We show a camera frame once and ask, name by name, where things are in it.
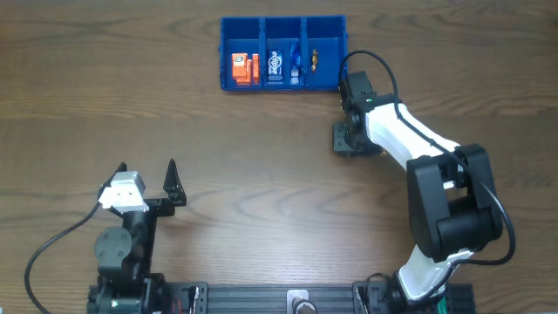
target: wooden table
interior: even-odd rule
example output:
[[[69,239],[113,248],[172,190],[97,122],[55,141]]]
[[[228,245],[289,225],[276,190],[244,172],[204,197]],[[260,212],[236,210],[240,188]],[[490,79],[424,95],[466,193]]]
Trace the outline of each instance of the wooden table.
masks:
[[[0,3],[0,307],[36,313],[24,267],[81,219],[121,161],[163,195],[177,161],[188,206],[161,219],[153,271],[172,281],[351,283],[406,262],[405,174],[334,155],[327,92],[227,93],[220,17],[347,16],[349,50],[391,65],[433,130],[490,153],[517,253],[464,266],[480,313],[558,311],[558,6],[555,1],[16,1]],[[356,57],[380,92],[384,70]],[[99,211],[45,251],[31,281],[55,313],[85,310]],[[507,234],[477,257],[496,258]]]

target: blue bin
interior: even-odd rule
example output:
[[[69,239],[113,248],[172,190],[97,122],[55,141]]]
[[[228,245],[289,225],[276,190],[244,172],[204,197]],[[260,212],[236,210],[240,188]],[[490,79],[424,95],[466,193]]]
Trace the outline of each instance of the blue bin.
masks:
[[[299,43],[301,72],[291,84],[290,44]],[[282,83],[268,82],[268,51],[282,50]],[[311,70],[312,52],[318,52],[316,71]],[[347,54],[345,16],[322,17],[222,17],[221,88],[225,91],[337,91],[337,74]],[[232,77],[231,55],[260,55],[260,83],[237,85]]]

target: blue package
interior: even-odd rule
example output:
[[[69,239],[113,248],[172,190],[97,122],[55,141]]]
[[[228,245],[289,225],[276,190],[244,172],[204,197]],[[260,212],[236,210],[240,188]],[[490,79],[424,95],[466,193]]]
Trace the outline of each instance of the blue package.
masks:
[[[268,81],[270,84],[282,83],[282,50],[268,51]]]
[[[298,76],[300,73],[300,48],[298,42],[290,43],[290,83],[292,85],[298,84]]]

